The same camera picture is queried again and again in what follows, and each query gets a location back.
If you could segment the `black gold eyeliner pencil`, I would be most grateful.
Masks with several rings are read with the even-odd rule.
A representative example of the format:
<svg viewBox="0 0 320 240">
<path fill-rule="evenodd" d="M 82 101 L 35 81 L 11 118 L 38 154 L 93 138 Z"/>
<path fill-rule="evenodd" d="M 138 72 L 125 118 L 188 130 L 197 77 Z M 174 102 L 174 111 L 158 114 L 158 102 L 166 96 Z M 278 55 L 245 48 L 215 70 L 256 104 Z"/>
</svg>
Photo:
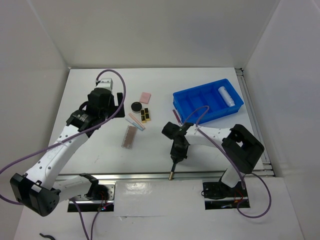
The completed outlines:
<svg viewBox="0 0 320 240">
<path fill-rule="evenodd" d="M 172 164 L 172 167 L 171 167 L 171 170 L 170 170 L 170 174 L 169 174 L 169 177 L 168 177 L 169 181 L 173 180 L 175 169 L 176 169 L 176 165 L 177 165 L 176 163 Z"/>
</svg>

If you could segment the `red lip gloss tube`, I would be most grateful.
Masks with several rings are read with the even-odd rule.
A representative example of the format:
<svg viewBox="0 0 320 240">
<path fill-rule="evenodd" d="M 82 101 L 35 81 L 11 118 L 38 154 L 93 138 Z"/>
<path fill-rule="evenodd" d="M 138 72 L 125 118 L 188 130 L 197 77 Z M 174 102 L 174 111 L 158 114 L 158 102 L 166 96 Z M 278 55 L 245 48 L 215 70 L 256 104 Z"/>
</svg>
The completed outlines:
<svg viewBox="0 0 320 240">
<path fill-rule="evenodd" d="M 173 114 L 174 114 L 174 116 L 175 116 L 175 118 L 176 118 L 176 120 L 177 120 L 178 124 L 181 126 L 181 125 L 182 125 L 182 123 L 181 123 L 180 117 L 178 116 L 178 114 L 177 114 L 176 110 L 175 110 L 175 109 L 173 109 L 173 110 L 172 110 L 172 112 L 173 112 Z"/>
</svg>

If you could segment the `white lotion bottle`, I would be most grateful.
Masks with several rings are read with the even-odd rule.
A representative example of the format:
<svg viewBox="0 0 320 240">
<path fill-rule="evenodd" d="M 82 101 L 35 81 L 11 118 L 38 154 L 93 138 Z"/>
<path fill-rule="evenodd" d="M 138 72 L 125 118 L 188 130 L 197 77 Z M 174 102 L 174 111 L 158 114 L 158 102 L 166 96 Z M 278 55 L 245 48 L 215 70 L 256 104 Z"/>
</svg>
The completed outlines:
<svg viewBox="0 0 320 240">
<path fill-rule="evenodd" d="M 232 97 L 230 96 L 230 94 L 228 93 L 228 91 L 226 90 L 226 88 L 224 86 L 221 86 L 218 89 L 218 92 L 220 93 L 221 97 L 223 98 L 224 102 L 226 103 L 226 105 L 228 107 L 235 106 L 234 100 L 232 99 Z"/>
</svg>

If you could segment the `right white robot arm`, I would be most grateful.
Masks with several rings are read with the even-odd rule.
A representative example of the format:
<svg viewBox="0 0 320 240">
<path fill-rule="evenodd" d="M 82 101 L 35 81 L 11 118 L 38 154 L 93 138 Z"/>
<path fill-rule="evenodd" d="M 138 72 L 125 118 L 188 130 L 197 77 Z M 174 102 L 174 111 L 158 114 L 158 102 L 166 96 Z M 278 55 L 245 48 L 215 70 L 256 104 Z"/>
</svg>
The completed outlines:
<svg viewBox="0 0 320 240">
<path fill-rule="evenodd" d="M 230 196 L 240 182 L 246 187 L 244 177 L 253 172 L 258 160 L 265 151 L 262 143 L 243 125 L 231 128 L 213 128 L 184 123 L 179 126 L 168 122 L 161 133 L 172 140 L 170 158 L 173 176 L 176 165 L 187 158 L 189 146 L 207 146 L 218 149 L 230 163 L 224 171 L 218 190 L 223 196 Z"/>
</svg>

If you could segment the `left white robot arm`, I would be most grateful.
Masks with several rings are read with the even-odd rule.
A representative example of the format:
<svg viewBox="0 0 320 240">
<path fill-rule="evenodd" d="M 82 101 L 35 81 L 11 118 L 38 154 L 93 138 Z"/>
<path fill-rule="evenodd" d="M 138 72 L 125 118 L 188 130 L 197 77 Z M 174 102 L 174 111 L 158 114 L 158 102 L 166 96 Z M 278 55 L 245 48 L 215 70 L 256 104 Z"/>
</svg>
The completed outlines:
<svg viewBox="0 0 320 240">
<path fill-rule="evenodd" d="M 115 105 L 112 93 L 113 80 L 103 78 L 87 96 L 79 109 L 66 121 L 56 147 L 49 149 L 42 158 L 23 175 L 14 174 L 10 185 L 18 203 L 31 209 L 42 217 L 48 216 L 58 203 L 76 196 L 88 200 L 105 197 L 106 187 L 88 173 L 56 182 L 61 170 L 75 152 L 92 136 L 91 127 L 104 122 L 112 114 L 124 117 L 124 109 Z"/>
</svg>

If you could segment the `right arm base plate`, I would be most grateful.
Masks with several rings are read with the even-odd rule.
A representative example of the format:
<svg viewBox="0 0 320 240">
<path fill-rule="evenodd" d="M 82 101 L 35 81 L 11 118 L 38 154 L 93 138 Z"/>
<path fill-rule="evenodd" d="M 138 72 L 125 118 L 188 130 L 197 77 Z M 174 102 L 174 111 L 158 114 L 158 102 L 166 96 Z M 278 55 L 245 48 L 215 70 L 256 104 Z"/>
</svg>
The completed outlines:
<svg viewBox="0 0 320 240">
<path fill-rule="evenodd" d="M 250 208 L 248 192 L 242 188 L 242 183 L 238 182 L 233 188 L 222 182 L 203 182 L 201 192 L 204 198 L 206 210 L 225 210 L 239 208 Z"/>
</svg>

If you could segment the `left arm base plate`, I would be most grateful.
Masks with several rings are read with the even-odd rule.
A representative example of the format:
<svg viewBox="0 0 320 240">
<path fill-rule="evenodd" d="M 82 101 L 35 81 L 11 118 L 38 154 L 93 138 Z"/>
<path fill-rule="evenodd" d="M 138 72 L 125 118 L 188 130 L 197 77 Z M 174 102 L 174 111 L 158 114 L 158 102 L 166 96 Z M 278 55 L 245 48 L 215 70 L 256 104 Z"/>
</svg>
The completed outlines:
<svg viewBox="0 0 320 240">
<path fill-rule="evenodd" d="M 101 208 L 102 212 L 114 211 L 116 183 L 112 181 L 102 181 L 101 185 L 104 186 L 104 190 L 101 190 L 92 198 L 84 195 L 74 197 L 82 213 L 96 213 Z"/>
</svg>

